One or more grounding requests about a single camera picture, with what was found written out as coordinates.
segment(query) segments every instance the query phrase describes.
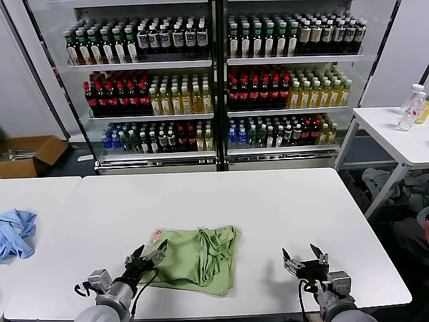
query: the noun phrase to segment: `green cloth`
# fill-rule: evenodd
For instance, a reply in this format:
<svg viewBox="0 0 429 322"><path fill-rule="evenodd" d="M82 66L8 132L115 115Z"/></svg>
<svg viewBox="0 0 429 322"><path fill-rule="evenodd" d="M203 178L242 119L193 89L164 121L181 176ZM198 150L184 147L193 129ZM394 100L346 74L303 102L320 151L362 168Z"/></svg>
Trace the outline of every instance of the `green cloth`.
<svg viewBox="0 0 429 322"><path fill-rule="evenodd" d="M168 239L166 257L158 265L159 274L150 284L156 287L197 290L225 296L234 283L234 252L239 230L233 226L194 231L161 231L145 250L150 253ZM141 283L148 282L153 272Z"/></svg>

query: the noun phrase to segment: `cardboard box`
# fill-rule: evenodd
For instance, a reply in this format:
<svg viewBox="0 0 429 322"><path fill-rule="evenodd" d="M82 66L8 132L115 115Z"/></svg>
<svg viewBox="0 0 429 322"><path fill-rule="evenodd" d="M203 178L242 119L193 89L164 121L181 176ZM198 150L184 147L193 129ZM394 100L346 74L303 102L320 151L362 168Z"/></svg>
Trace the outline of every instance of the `cardboard box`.
<svg viewBox="0 0 429 322"><path fill-rule="evenodd" d="M0 154L12 150L36 151L33 158L0 161L0 178L35 178L48 173L51 166L67 150L68 144L54 136L10 138L0 141Z"/></svg>

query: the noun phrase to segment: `black wire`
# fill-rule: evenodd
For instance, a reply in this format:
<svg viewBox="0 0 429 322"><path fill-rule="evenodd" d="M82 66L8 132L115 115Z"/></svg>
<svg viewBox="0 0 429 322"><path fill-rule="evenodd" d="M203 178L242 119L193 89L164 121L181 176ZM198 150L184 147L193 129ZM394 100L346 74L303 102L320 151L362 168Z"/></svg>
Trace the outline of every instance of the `black wire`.
<svg viewBox="0 0 429 322"><path fill-rule="evenodd" d="M146 284L144 284L144 286L141 288L139 294L137 294L135 300L134 300L134 304L133 304L133 308L131 309L131 320L134 320L134 315L135 315L135 310L137 308L137 301L139 300L140 295L142 294L142 292L145 290L145 288L147 288L149 286L150 283L152 283L155 279L156 276L158 276L158 273L160 272L157 268L154 268L152 271L155 272L154 277L152 277L149 282L147 282Z"/></svg>
<svg viewBox="0 0 429 322"><path fill-rule="evenodd" d="M304 309L304 303L302 302L302 285L307 283L304 280L300 280L300 283L298 285L298 297L300 298L300 306L301 306L301 313L302 313L302 320L303 322L309 322L309 320L307 319L307 315L306 315L306 311Z"/></svg>

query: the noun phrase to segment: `white table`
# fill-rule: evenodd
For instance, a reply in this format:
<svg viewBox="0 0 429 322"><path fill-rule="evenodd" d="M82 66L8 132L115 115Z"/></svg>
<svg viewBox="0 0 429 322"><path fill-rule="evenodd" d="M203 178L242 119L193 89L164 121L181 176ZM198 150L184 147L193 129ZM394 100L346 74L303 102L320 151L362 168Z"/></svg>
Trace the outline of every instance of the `white table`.
<svg viewBox="0 0 429 322"><path fill-rule="evenodd" d="M136 319L249 316L300 311L298 280L283 268L282 247L314 259L309 243L346 270L359 307L411 301L405 284L335 170L300 169L86 177L61 216L64 229L40 248L39 268L22 283L5 318L73 320L94 305L74 293L95 269L112 277L156 229L234 225L241 230L235 287L226 298L146 289ZM306 310L318 305L304 295Z"/></svg>
<svg viewBox="0 0 429 322"><path fill-rule="evenodd" d="M365 212L366 218L370 218L385 204L408 170L429 168L429 121L420 125L414 124L407 132L398 131L396 126L401 118L399 110L399 107L353 109L354 118L334 164L334 168L339 171L359 126L398 163Z"/></svg>
<svg viewBox="0 0 429 322"><path fill-rule="evenodd" d="M53 221L61 215L61 207L80 180L78 176L0 180L0 213L15 208L38 215L35 235L27 240L36 250L33 256L24 260L14 256L0 262L0 316L17 287L32 278L34 262L42 253L40 245L49 239Z"/></svg>

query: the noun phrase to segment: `table leg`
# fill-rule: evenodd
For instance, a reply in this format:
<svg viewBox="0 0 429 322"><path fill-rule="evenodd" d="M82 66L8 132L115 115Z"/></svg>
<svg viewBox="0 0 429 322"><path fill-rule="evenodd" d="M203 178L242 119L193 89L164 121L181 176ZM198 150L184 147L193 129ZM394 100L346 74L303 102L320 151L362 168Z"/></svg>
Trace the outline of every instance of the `table leg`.
<svg viewBox="0 0 429 322"><path fill-rule="evenodd" d="M403 178L405 178L405 175L410 168L411 166L407 166L404 163L399 163L396 166L395 170L392 172L389 179L386 181L383 188L380 190L379 194L376 196L374 201L369 206L368 210L365 212L366 219L369 219L370 216L372 216L380 206L384 205L386 200L393 192L394 188L396 188L397 184L400 183Z"/></svg>
<svg viewBox="0 0 429 322"><path fill-rule="evenodd" d="M353 116L353 120L350 124L349 130L347 131L346 137L344 138L344 142L340 148L340 153L335 159L334 169L337 172L341 170L341 166L343 165L344 159L351 146L351 142L355 138L355 135L358 129L359 129L359 124L356 121L356 117Z"/></svg>

